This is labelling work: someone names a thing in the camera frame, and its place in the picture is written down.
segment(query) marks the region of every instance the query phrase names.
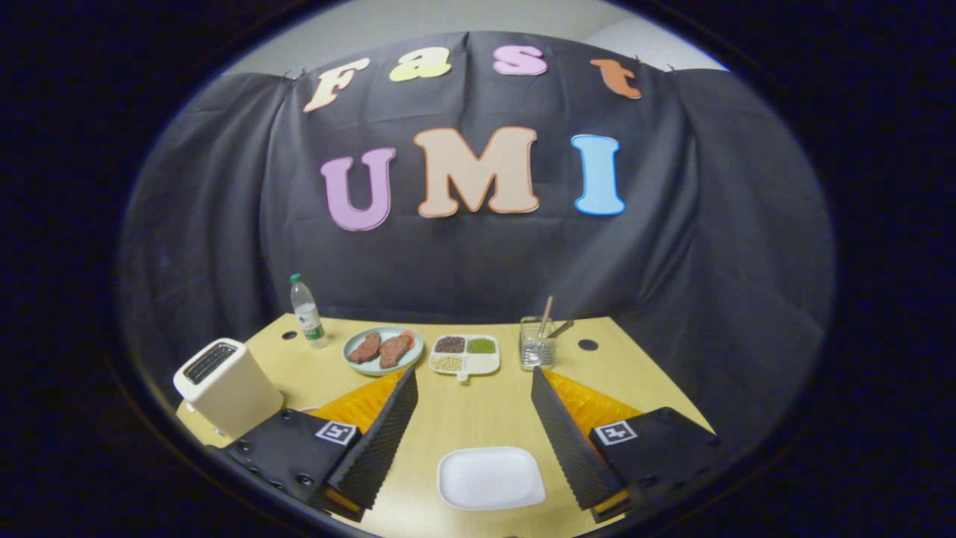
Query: white compartment tray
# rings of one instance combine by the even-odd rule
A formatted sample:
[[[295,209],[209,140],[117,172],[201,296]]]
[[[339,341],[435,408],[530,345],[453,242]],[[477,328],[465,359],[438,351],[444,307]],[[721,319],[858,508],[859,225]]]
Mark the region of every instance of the white compartment tray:
[[[446,337],[458,337],[465,339],[465,350],[460,353],[452,353],[448,351],[436,351],[435,347],[438,346],[438,343]],[[494,343],[494,352],[493,353],[468,353],[468,343],[472,340],[485,339],[491,340]],[[462,368],[460,370],[443,370],[436,368],[435,361],[441,357],[458,357],[462,361]],[[501,367],[501,346],[498,344],[498,340],[493,336],[488,336],[487,334],[443,334],[435,339],[435,343],[431,346],[431,353],[428,356],[428,367],[438,373],[447,373],[449,375],[455,375],[458,377],[458,380],[462,383],[468,381],[470,375],[484,375],[487,373],[493,373]]]

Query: black cloth backdrop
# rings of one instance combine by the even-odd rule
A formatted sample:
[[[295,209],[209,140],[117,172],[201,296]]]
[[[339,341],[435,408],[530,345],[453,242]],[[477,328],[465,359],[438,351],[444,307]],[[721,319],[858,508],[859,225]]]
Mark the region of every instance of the black cloth backdrop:
[[[548,71],[504,76],[503,45],[532,45]],[[452,69],[395,82],[404,54],[447,47]],[[337,99],[305,114],[323,72],[369,57]],[[595,58],[634,72],[632,101]],[[540,206],[461,204],[424,218],[426,129],[457,129],[480,156],[503,126],[536,131]],[[620,142],[626,211],[580,213],[577,134]],[[352,157],[349,193],[371,199],[361,155],[394,147],[391,211],[377,228],[332,221],[320,167]],[[451,189],[456,199],[457,193]],[[323,316],[394,323],[512,323],[556,295],[557,319],[612,315],[732,449],[759,440],[815,362],[834,286],[829,216],[779,118],[735,75],[663,72],[573,41],[474,32],[416,38],[296,79],[217,78],[170,123],[143,165],[119,255],[131,352],[172,402],[172,375],[210,340],[248,339],[291,312],[301,272]]]

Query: divided tray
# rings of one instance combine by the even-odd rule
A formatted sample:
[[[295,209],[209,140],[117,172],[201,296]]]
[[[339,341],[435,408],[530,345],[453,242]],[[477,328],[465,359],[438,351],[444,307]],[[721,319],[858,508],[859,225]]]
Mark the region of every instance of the divided tray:
[[[474,348],[481,346],[480,341],[490,341],[493,350],[477,352]],[[449,351],[439,351],[443,342],[458,344]],[[492,373],[501,366],[501,346],[498,340],[487,334],[443,334],[431,346],[428,356],[428,366],[438,373],[455,375],[459,381],[465,383],[470,375]]]

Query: glass cup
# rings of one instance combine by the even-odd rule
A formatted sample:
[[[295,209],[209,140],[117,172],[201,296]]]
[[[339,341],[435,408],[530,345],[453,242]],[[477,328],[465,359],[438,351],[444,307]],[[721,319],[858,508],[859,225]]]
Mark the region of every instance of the glass cup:
[[[554,332],[554,321],[548,320],[545,324],[545,338],[538,338],[541,330],[540,317],[521,318],[518,334],[518,354],[521,357],[522,370],[534,370],[539,366],[550,370],[554,366],[554,352],[557,350],[557,338],[547,338]]]

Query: white wall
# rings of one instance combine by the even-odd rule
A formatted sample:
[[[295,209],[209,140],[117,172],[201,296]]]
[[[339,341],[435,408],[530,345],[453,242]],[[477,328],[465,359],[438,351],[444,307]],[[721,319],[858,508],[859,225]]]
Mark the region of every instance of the white wall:
[[[722,68],[678,36],[600,0],[352,0],[290,27],[227,71],[294,77],[410,37],[479,30],[582,41],[660,69]]]

